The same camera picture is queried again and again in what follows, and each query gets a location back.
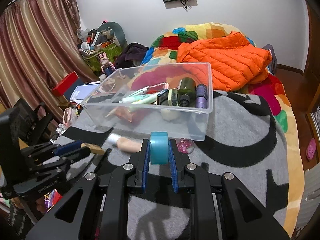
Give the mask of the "beige cosmetic tube white cap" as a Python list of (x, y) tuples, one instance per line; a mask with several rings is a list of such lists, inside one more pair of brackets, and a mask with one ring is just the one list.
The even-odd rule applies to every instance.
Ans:
[(116, 133), (111, 133), (107, 141), (114, 146), (117, 146), (118, 149), (127, 153), (136, 153), (139, 152), (142, 148), (142, 143), (137, 141), (132, 141), (127, 137), (122, 137)]

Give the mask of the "cream pen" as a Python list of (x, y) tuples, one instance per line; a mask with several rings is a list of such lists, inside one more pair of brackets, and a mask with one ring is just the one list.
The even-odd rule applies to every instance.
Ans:
[(114, 108), (113, 110), (111, 110), (106, 116), (105, 118), (108, 118), (109, 116), (113, 115), (116, 112), (117, 108)]

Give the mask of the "teal tape roll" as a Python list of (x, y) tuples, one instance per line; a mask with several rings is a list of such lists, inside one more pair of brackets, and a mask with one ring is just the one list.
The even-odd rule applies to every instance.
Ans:
[(165, 165), (169, 160), (167, 132), (152, 132), (150, 135), (150, 161), (152, 165)]

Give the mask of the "mint green tube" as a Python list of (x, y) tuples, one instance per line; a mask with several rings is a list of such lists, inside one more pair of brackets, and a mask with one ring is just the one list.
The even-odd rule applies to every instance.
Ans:
[(122, 98), (119, 103), (152, 104), (157, 101), (157, 93)]

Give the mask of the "purple cylindrical bottle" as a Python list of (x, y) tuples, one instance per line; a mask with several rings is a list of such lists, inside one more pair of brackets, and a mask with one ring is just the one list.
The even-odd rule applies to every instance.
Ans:
[(208, 90), (207, 86), (204, 84), (199, 84), (196, 87), (196, 108), (206, 109), (208, 104)]

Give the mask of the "dark green spray bottle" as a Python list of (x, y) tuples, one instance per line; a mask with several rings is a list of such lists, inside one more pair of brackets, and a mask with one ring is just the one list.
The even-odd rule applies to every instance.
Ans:
[(190, 107), (195, 102), (196, 82), (191, 77), (184, 77), (178, 85), (179, 106)]

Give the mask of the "red box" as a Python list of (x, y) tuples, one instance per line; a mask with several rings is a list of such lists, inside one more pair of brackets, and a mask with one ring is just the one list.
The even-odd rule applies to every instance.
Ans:
[(71, 72), (65, 76), (52, 90), (54, 96), (63, 96), (73, 83), (78, 80), (79, 76), (76, 72)]

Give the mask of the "blue notebook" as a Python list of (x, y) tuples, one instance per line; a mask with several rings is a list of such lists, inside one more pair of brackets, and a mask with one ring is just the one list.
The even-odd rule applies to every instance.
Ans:
[(77, 86), (71, 94), (70, 101), (84, 100), (98, 86), (99, 83)]

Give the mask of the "pink crystal ornament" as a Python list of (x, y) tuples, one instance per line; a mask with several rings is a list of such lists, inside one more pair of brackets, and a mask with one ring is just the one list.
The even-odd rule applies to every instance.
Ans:
[(176, 145), (178, 151), (185, 154), (190, 154), (195, 148), (194, 142), (186, 138), (176, 139)]

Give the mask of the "grey black fleece blanket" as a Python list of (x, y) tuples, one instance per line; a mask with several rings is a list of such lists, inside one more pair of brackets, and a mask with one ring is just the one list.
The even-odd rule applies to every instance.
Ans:
[[(258, 95), (215, 91), (206, 137), (190, 160), (210, 173), (233, 173), (284, 224), (289, 195), (284, 132)], [(146, 192), (131, 196), (128, 239), (188, 239), (190, 202), (174, 193), (167, 165), (152, 165)]]

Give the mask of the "pink bunny figurine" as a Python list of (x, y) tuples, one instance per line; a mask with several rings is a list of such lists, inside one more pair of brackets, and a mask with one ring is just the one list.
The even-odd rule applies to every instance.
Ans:
[(100, 59), (101, 71), (103, 74), (105, 74), (106, 76), (109, 76), (116, 71), (115, 66), (109, 60), (106, 53), (100, 54), (99, 59)]

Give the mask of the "striped curtain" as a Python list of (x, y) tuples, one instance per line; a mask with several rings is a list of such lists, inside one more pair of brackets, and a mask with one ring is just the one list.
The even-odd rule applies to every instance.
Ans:
[(63, 111), (52, 89), (69, 73), (85, 82), (97, 76), (82, 59), (76, 31), (76, 0), (18, 0), (1, 15), (1, 104), (23, 98), (35, 108), (43, 102), (59, 120)]

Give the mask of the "pink slipper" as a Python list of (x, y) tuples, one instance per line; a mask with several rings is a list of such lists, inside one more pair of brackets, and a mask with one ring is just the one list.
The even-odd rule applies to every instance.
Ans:
[(306, 148), (306, 158), (308, 161), (311, 161), (317, 151), (316, 141), (312, 138)]

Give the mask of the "dark clothes pile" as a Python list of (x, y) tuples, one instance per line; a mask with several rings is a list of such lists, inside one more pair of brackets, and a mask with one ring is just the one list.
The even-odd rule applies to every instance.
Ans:
[(117, 57), (114, 63), (115, 68), (124, 69), (140, 66), (148, 50), (149, 47), (146, 47), (140, 43), (129, 44)]

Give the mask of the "clear plastic storage box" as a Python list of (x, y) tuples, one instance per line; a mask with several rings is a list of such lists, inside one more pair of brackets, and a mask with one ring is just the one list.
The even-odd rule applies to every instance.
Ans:
[(98, 127), (203, 141), (213, 111), (209, 63), (118, 69), (81, 103)]

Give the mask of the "green basket of clutter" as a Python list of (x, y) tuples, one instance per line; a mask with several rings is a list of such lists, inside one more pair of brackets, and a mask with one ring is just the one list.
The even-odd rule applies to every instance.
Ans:
[(89, 68), (97, 74), (101, 71), (100, 54), (105, 53), (111, 63), (127, 46), (122, 27), (116, 22), (103, 22), (98, 29), (77, 30), (82, 41), (79, 51)]

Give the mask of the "colourful patchwork blanket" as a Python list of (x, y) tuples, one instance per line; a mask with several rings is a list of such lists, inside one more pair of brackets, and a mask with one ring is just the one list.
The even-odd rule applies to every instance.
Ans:
[(138, 90), (163, 82), (169, 71), (158, 66), (166, 63), (185, 63), (187, 73), (203, 82), (208, 73), (193, 63), (210, 63), (214, 109), (206, 138), (190, 158), (212, 173), (233, 172), (292, 235), (303, 165), (293, 110), (283, 84), (268, 70), (274, 59), (232, 25), (186, 25), (153, 42), (142, 63), (146, 73), (130, 84)]

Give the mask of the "orange puffer jacket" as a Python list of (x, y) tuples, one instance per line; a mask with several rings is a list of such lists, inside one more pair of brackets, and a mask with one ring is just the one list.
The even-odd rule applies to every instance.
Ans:
[(209, 63), (214, 89), (232, 92), (264, 81), (272, 55), (253, 46), (242, 33), (233, 31), (225, 37), (182, 43), (176, 61)]

